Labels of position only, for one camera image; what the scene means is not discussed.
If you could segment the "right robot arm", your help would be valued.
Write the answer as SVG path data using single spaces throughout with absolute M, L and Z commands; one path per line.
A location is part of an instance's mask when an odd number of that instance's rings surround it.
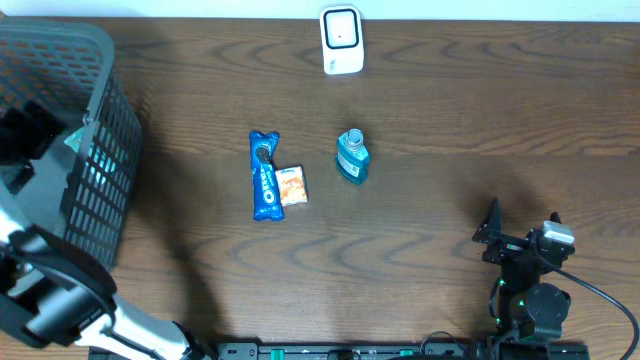
M 496 333 L 482 351 L 488 359 L 549 359 L 551 343 L 562 336 L 570 295 L 541 277 L 575 252 L 575 237 L 554 212 L 539 228 L 518 238 L 503 232 L 502 211 L 493 199 L 472 240 L 484 244 L 482 260 L 500 267 L 489 296 Z

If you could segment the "grey plastic mesh basket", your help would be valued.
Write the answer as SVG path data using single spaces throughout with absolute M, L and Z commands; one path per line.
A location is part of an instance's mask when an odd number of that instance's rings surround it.
M 36 224 L 112 268 L 143 134 L 115 72 L 115 46 L 85 23 L 1 21 L 1 109 L 28 101 L 64 124 L 13 195 Z

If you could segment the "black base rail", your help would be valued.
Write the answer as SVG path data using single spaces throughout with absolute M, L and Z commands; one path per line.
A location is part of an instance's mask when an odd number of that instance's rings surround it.
M 227 342 L 214 346 L 220 360 L 589 360 L 584 345 L 517 346 L 491 350 L 484 345 L 451 340 L 415 344 L 257 344 Z

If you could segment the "teal mouthwash bottle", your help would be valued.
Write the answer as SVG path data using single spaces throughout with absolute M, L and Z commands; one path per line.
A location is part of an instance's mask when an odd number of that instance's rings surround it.
M 364 183 L 371 156 L 365 146 L 363 132 L 357 128 L 349 129 L 337 138 L 336 147 L 335 162 L 339 172 L 354 184 Z

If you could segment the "blue Oreo cookie pack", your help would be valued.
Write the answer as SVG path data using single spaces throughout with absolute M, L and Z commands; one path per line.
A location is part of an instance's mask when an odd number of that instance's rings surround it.
M 284 219 L 279 185 L 272 158 L 279 142 L 279 134 L 249 133 L 251 173 L 256 221 L 281 221 Z

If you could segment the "white barcode scanner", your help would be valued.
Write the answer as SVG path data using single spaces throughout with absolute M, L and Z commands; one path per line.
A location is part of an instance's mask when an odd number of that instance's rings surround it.
M 319 24 L 325 74 L 360 72 L 365 51 L 359 10 L 352 5 L 327 7 L 320 14 Z

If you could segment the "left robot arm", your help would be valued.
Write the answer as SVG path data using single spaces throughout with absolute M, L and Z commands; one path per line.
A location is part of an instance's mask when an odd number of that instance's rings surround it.
M 65 130 L 33 100 L 1 117 L 1 329 L 33 348 L 75 344 L 124 359 L 216 359 L 176 322 L 154 318 L 117 293 L 89 254 L 31 223 L 15 195 Z

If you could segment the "white wet wipes pack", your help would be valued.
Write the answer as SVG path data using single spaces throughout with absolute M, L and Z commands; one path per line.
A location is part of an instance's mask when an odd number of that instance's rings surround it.
M 64 144 L 78 153 L 84 131 L 84 127 L 79 128 L 64 140 Z M 115 161 L 94 144 L 90 146 L 89 158 L 96 163 L 96 166 L 91 165 L 89 169 L 93 184 L 104 185 L 107 182 L 107 175 L 114 173 L 116 170 Z

